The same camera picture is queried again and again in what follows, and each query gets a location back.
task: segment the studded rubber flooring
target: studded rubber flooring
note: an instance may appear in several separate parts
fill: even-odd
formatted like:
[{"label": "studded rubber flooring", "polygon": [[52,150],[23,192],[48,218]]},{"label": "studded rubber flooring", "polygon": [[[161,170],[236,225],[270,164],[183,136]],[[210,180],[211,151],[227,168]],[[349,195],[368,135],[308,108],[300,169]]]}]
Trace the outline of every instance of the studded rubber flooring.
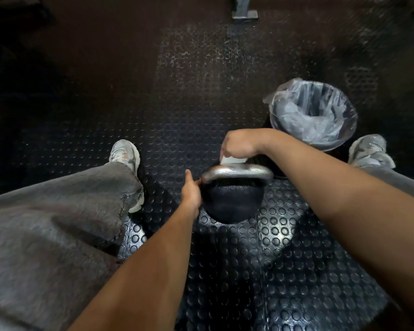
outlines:
[{"label": "studded rubber flooring", "polygon": [[[380,133],[414,178],[406,0],[252,0],[259,21],[247,24],[230,21],[228,0],[43,2],[50,25],[0,27],[0,193],[102,165],[117,139],[133,141],[146,201],[125,221],[121,258],[174,211],[184,169],[198,177],[228,130],[264,125],[262,97],[293,77],[356,106],[356,134],[332,155]],[[201,212],[176,330],[358,330],[387,302],[280,178],[256,218]]]}]

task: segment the gray sneaker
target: gray sneaker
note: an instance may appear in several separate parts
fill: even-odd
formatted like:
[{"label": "gray sneaker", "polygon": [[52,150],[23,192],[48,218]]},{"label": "gray sneaker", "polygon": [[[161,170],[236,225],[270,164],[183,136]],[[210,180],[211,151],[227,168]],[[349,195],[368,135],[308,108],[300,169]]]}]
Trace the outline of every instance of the gray sneaker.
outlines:
[{"label": "gray sneaker", "polygon": [[368,134],[356,140],[349,149],[348,164],[354,167],[381,166],[393,169],[396,164],[386,153],[386,140],[379,134]]},{"label": "gray sneaker", "polygon": [[[118,161],[125,164],[138,177],[138,166],[140,163],[139,152],[135,145],[125,139],[120,139],[112,146],[110,151],[109,162]],[[144,204],[144,191],[138,198],[137,204],[130,208],[129,213],[141,210]]]}]

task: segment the metal post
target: metal post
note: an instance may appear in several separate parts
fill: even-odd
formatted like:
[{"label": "metal post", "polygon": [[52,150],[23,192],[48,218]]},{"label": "metal post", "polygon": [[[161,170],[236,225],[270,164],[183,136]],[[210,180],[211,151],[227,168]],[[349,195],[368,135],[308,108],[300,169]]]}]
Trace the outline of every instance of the metal post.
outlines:
[{"label": "metal post", "polygon": [[250,0],[236,0],[236,11],[233,11],[232,18],[240,19],[257,19],[258,12],[256,10],[248,10]]}]

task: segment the person's left arm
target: person's left arm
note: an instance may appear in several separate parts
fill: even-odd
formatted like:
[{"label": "person's left arm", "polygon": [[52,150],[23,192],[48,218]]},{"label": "person's left arm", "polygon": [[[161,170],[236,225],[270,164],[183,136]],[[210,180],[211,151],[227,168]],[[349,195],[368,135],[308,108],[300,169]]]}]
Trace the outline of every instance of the person's left arm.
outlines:
[{"label": "person's left arm", "polygon": [[201,204],[198,185],[186,170],[177,210],[117,270],[69,331],[173,330]]}]

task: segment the kettlebell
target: kettlebell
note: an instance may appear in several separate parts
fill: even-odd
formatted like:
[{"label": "kettlebell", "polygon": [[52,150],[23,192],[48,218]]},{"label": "kettlebell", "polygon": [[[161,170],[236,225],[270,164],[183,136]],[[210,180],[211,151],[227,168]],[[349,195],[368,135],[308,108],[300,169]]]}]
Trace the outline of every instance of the kettlebell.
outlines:
[{"label": "kettlebell", "polygon": [[201,176],[205,211],[223,224],[255,217],[264,198],[264,187],[273,172],[254,164],[226,164],[207,169]]}]

